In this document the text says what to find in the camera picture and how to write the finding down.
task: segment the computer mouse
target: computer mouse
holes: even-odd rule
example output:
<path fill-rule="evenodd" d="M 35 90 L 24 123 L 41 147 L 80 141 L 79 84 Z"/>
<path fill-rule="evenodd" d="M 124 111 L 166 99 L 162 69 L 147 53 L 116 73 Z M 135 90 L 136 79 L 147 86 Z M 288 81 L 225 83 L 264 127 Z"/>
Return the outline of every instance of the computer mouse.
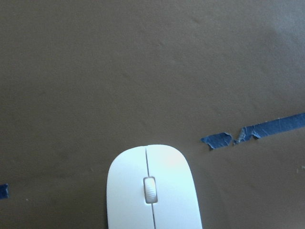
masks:
<path fill-rule="evenodd" d="M 190 168 L 171 146 L 138 146 L 119 154 L 106 192 L 109 229 L 202 229 Z"/>

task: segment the torn tape strip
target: torn tape strip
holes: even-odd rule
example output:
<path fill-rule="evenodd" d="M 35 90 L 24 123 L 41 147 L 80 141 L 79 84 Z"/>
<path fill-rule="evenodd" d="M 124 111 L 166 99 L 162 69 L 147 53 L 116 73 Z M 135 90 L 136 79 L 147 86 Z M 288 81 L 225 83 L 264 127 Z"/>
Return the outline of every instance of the torn tape strip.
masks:
<path fill-rule="evenodd" d="M 244 126 L 238 138 L 233 141 L 234 145 L 241 142 L 249 141 L 251 137 L 262 138 L 281 132 L 298 129 L 305 126 L 305 113 L 293 116 L 278 118 L 273 121 L 259 123 L 256 125 Z M 232 137 L 228 133 L 219 133 L 209 135 L 201 139 L 202 142 L 208 144 L 212 149 L 228 146 Z"/>
<path fill-rule="evenodd" d="M 296 114 L 286 118 L 278 118 L 273 121 L 251 126 L 244 126 L 239 136 L 234 140 L 234 145 L 255 138 L 267 137 L 281 132 L 298 129 L 305 126 L 305 113 Z"/>
<path fill-rule="evenodd" d="M 9 185 L 0 185 L 0 199 L 9 198 Z"/>

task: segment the mouse left button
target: mouse left button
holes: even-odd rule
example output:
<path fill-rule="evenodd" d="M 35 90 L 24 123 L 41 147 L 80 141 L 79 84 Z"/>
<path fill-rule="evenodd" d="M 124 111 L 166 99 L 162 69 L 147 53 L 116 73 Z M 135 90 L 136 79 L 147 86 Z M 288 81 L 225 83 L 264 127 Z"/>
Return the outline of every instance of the mouse left button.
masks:
<path fill-rule="evenodd" d="M 145 202 L 145 147 L 124 151 L 112 162 L 107 177 L 109 229 L 154 229 L 151 204 Z"/>

